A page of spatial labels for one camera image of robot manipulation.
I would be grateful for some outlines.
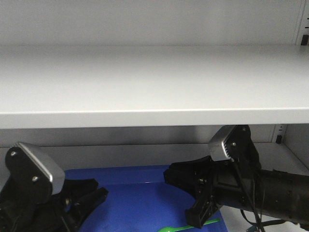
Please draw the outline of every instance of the shelving unit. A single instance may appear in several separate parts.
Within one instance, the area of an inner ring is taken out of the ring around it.
[[[0,22],[2,158],[21,140],[65,170],[168,165],[249,124],[264,169],[309,174],[308,0],[11,0]]]

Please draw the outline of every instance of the blue tray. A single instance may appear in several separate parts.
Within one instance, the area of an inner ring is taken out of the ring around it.
[[[168,166],[79,169],[66,171],[67,179],[95,178],[109,191],[106,202],[84,222],[80,232],[157,232],[167,226],[186,225],[184,210],[194,198],[164,183]],[[220,212],[211,219],[220,222],[186,232],[227,232]]]

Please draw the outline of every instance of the black plastic part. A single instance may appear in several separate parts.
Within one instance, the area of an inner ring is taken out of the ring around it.
[[[256,226],[251,226],[248,229],[246,229],[246,232],[259,232]]]
[[[281,142],[282,142],[282,135],[277,135],[276,143],[281,144]]]
[[[265,215],[309,224],[309,176],[263,170],[258,184],[257,194],[265,193]]]
[[[227,153],[239,164],[241,176],[253,178],[261,169],[259,154],[251,140],[251,131],[248,125],[237,125],[230,134],[225,147]]]
[[[301,46],[306,46],[308,44],[309,35],[303,35],[303,38],[301,40]]]
[[[309,231],[309,224],[300,224],[300,228]]]
[[[211,157],[206,156],[189,162],[173,163],[164,172],[167,184],[177,186],[196,199],[185,215],[187,223],[197,228],[202,228],[205,221],[220,208],[211,194],[213,164]]]
[[[0,232],[77,232],[107,197],[94,179],[65,180],[51,195],[52,184],[20,148],[11,148],[5,160],[11,175],[0,193]]]

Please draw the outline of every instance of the white wall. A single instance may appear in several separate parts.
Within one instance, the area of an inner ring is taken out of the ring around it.
[[[309,124],[288,125],[284,143],[309,168]]]
[[[292,44],[303,0],[1,0],[0,45]]]
[[[0,147],[205,144],[221,126],[0,129]],[[275,125],[250,125],[255,143],[270,143]]]

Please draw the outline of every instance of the green plastic spoon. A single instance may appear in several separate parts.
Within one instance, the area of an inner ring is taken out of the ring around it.
[[[209,220],[209,221],[206,221],[204,225],[212,224],[212,223],[215,223],[215,222],[218,222],[218,221],[220,221],[219,218],[214,219],[214,220]],[[193,226],[183,226],[183,227],[178,227],[178,228],[164,227],[164,228],[160,229],[158,232],[176,232],[176,231],[187,230],[187,229],[190,229],[190,228],[193,228]]]

